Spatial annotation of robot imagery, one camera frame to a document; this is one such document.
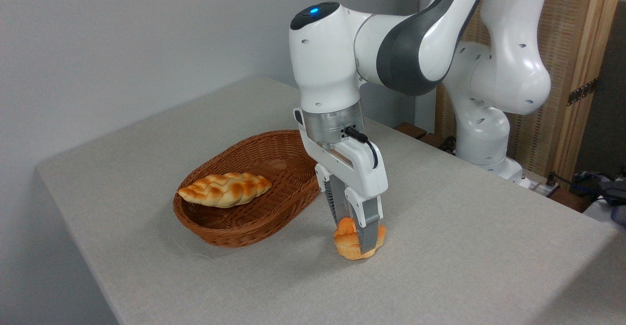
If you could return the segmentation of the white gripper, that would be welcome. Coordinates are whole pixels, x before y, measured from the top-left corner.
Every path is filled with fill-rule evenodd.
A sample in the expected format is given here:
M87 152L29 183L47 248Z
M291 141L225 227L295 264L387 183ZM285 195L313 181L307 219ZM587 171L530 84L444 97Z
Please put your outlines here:
M315 166L317 181L335 224L350 213L356 224L361 252L374 250L379 220L384 216L380 195L387 190L388 182L378 147L345 134L346 128L363 131L362 109L310 113L295 108L293 113L304 148L318 163Z

